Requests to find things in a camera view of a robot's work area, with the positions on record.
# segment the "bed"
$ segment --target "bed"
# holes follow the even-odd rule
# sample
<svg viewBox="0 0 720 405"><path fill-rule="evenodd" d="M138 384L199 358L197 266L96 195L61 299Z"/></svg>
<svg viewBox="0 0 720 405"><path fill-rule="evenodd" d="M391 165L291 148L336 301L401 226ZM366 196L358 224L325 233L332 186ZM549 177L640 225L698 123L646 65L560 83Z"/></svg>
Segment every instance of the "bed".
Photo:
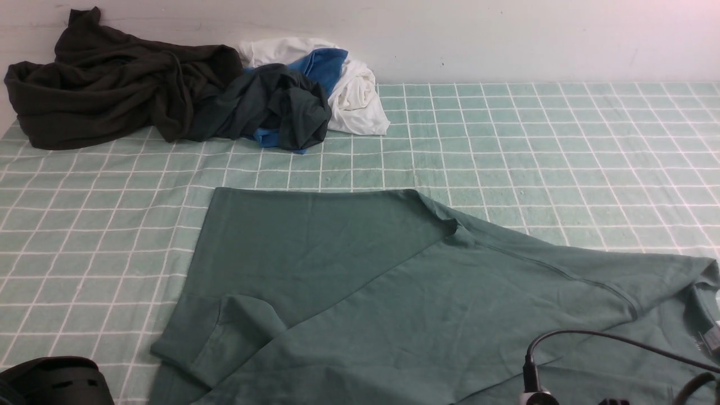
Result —
<svg viewBox="0 0 720 405"><path fill-rule="evenodd" d="M79 151L0 138L0 365L80 355L142 404L215 187L416 188L554 244L719 257L720 84L381 85L384 137L306 155L145 128Z"/></svg>

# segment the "dark green clothing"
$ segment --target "dark green clothing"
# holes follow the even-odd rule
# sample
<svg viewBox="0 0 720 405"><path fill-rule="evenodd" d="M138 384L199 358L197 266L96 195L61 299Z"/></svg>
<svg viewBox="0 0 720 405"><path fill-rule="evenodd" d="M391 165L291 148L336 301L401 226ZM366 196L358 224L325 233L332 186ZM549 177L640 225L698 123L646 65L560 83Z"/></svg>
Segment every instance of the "dark green clothing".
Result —
<svg viewBox="0 0 720 405"><path fill-rule="evenodd" d="M219 188L152 351L151 405L514 404L529 342L610 331L693 359L712 259L554 246L416 191ZM561 404L668 404L699 370L601 338L541 343ZM701 396L709 395L709 390Z"/></svg>

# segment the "power cord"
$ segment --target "power cord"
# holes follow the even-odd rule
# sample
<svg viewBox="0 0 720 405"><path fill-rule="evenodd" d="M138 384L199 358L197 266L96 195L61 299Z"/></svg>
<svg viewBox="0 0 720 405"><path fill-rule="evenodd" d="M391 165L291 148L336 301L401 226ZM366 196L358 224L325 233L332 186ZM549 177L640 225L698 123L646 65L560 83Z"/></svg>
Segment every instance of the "power cord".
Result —
<svg viewBox="0 0 720 405"><path fill-rule="evenodd" d="M591 331L586 329L561 329L557 331L551 331L546 334L542 334L535 338L535 340L530 343L530 346L528 346L528 352L525 355L525 365L523 365L523 382L525 384L525 396L528 396L528 398L531 398L532 396L536 396L535 394L542 394L537 395L538 401L529 401L530 403L535 404L551 404L552 401L547 401L547 396L552 397L549 395L548 392L544 391L542 386L540 385L540 377L538 376L538 368L537 365L535 365L535 358L533 357L533 351L535 350L535 347L537 347L538 343L542 342L543 340L555 336L557 334L588 334L593 336L599 336L599 337L606 337L608 339L614 339L623 343L632 344L633 346L639 347L641 349L648 350L653 353L657 353L658 355L665 356L667 358L673 359L678 362L684 362L685 364L693 365L697 368L702 368L703 370L711 371L712 373L718 373L720 374L720 368L715 367L713 365L707 365L702 362L698 362L692 359L688 359L687 357L683 357L680 355L676 355L674 353L658 349L657 347L650 346L645 343L638 342L633 339L628 339L626 337L618 336L615 334L609 334L605 332L598 332L598 331ZM697 377L695 377L693 380L691 380L688 384L685 385L683 390L678 394L678 397L673 402L674 405L681 405L684 404L685 401L687 401L687 398L690 397L692 393L697 391L701 386L711 382L715 381L715 377L710 373L704 373Z"/></svg>

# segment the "clothing label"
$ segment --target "clothing label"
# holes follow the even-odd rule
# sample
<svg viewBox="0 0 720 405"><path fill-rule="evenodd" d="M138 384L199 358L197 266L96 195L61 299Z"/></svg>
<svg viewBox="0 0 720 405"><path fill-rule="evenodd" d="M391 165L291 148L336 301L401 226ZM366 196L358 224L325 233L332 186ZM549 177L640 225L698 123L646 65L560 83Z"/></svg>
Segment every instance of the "clothing label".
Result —
<svg viewBox="0 0 720 405"><path fill-rule="evenodd" d="M711 352L715 352L720 349L720 322L716 322L715 326L705 332L703 338L705 339L705 342Z"/></svg>

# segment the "fabric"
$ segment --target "fabric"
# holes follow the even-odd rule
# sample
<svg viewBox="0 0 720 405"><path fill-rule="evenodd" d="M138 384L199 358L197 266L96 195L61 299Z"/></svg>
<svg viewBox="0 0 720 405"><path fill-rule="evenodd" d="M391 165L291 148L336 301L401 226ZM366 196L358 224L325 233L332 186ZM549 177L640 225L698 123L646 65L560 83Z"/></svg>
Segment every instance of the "fabric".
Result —
<svg viewBox="0 0 720 405"><path fill-rule="evenodd" d="M207 86L195 109L190 140L250 138L259 128L278 129L277 146L289 151L322 142L330 119L323 87L279 63L243 74L225 91Z"/></svg>
<svg viewBox="0 0 720 405"><path fill-rule="evenodd" d="M512 404L529 342L554 329L711 362L693 337L718 285L712 259L554 246L413 190L219 188L152 346L150 404ZM586 336L536 361L561 404L668 404L698 373Z"/></svg>
<svg viewBox="0 0 720 405"><path fill-rule="evenodd" d="M325 93L331 94L340 80L343 64L347 57L347 50L321 48L314 50L304 58L290 63L287 67L301 71L310 80L321 85Z"/></svg>
<svg viewBox="0 0 720 405"><path fill-rule="evenodd" d="M290 64L321 48L337 45L317 38L283 37L240 43L240 58L247 66ZM375 75L361 61L348 56L330 94L333 116L328 128L356 135L385 135L390 121L375 91Z"/></svg>
<svg viewBox="0 0 720 405"><path fill-rule="evenodd" d="M310 80L321 85L326 94L330 94L340 79L342 65L347 56L348 51L344 49L321 48L314 50L287 67L302 72ZM258 128L253 137L263 148L275 148L279 143L279 130ZM305 154L306 150L300 149L294 152Z"/></svg>
<svg viewBox="0 0 720 405"><path fill-rule="evenodd" d="M72 149L154 125L168 142L183 138L206 85L224 89L243 73L225 45L180 46L101 26L100 10L73 10L55 62L10 65L10 102L30 143Z"/></svg>

